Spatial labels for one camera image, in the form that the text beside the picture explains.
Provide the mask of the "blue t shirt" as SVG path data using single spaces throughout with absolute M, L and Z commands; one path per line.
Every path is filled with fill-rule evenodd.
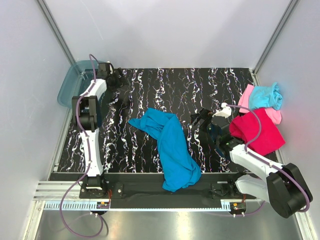
M 148 108 L 141 118 L 132 118 L 128 123 L 157 141 L 164 190 L 174 193 L 199 181 L 201 169 L 188 152 L 183 128 L 175 114 Z

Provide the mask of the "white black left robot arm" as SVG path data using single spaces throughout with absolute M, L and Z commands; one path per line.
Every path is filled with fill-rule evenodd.
M 82 188 L 97 198 L 103 198 L 108 193 L 99 148 L 102 125 L 99 100 L 105 92 L 114 92 L 126 84 L 120 67 L 114 68 L 109 61 L 100 62 L 89 86 L 82 94 L 71 99 L 72 122 L 79 130 L 85 160 L 85 173 L 80 178 Z

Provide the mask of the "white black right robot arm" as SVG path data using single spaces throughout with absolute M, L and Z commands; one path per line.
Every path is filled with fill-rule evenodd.
M 256 135 L 247 142 L 232 136 L 228 117 L 233 105 L 223 103 L 222 109 L 213 113 L 207 109 L 190 116 L 191 124 L 208 134 L 217 153 L 235 164 L 241 165 L 253 174 L 237 173 L 227 185 L 228 195 L 239 198 L 251 195 L 269 203 L 274 211 L 283 218 L 293 214 L 307 212 L 313 196 L 299 168 L 288 163 L 283 165 L 256 153 L 249 148 L 262 133 L 262 123 L 254 112 L 258 124 Z

